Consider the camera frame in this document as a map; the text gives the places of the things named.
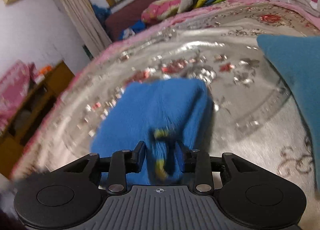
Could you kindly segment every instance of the wooden shelf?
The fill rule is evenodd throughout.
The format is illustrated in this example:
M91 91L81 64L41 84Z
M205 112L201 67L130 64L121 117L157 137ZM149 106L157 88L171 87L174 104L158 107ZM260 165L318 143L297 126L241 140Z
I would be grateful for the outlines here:
M14 164L22 155L24 146L73 77L74 74L62 61L28 93L0 137L0 173L5 177L9 177ZM25 110L30 111L30 115L22 122L19 121L22 125L15 128L17 121L21 119L21 113Z

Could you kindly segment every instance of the pink quilt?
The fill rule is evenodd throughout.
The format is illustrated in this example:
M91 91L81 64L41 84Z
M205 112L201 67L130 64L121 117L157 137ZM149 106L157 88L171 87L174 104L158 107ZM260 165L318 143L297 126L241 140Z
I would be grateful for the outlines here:
M28 94L33 67L18 60L0 80L0 135Z

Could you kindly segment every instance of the beige curtain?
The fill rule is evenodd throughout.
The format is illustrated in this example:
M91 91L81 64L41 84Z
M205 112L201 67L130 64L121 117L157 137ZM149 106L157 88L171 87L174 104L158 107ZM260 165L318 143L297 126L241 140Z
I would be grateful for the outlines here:
M93 57L111 44L89 0L61 0L61 2Z

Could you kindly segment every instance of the ribbed rubber surface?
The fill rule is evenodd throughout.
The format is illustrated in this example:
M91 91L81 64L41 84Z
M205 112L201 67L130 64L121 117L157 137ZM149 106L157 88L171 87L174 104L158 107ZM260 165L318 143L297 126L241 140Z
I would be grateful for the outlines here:
M109 197L102 209L70 230L248 230L220 212L210 197L187 186L133 186ZM298 230L291 226L285 230Z

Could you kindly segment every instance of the bed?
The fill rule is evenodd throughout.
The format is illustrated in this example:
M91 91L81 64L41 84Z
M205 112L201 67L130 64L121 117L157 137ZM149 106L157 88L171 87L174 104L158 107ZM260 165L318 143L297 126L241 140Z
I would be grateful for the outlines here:
M141 13L156 0L134 0L118 11L112 13L106 20L110 39L118 41L121 32L141 19Z
M320 35L314 25L318 18L289 4L276 4L281 5L227 0L112 44L60 96L11 178L51 171L86 155L101 120L128 82L197 77L205 80L213 95L215 112L206 138L210 155L233 152L297 184L308 201L300 227L319 229L320 203L306 127L290 90L264 60L255 40L262 33ZM234 68L246 69L247 77L231 75Z

